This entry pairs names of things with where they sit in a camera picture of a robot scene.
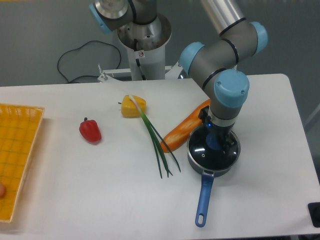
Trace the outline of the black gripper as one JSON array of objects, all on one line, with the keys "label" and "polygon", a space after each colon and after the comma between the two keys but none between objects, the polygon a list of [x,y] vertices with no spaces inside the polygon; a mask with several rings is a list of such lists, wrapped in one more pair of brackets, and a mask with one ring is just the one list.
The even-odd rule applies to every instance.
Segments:
[{"label": "black gripper", "polygon": [[230,157],[235,148],[235,141],[233,140],[232,135],[230,134],[231,129],[235,124],[235,119],[222,120],[218,121],[210,120],[209,108],[207,105],[203,107],[198,114],[198,118],[204,124],[204,127],[208,134],[213,134],[219,142],[222,143],[222,153],[224,157]]}]

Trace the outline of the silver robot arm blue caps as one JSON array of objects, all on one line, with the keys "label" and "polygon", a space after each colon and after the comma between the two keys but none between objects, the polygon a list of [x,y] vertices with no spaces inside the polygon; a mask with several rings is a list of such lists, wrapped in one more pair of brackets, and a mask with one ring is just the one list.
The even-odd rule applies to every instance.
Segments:
[{"label": "silver robot arm blue caps", "polygon": [[[179,57],[183,70],[207,94],[201,104],[208,109],[203,119],[218,136],[233,127],[248,91],[245,74],[237,64],[263,50],[268,34],[258,22],[248,22],[234,0],[203,0],[204,10],[219,34],[210,47],[189,44]],[[159,55],[171,37],[168,20],[154,0],[96,0],[89,5],[99,28],[117,32],[127,48],[133,80],[160,80],[165,76],[165,57]]]}]

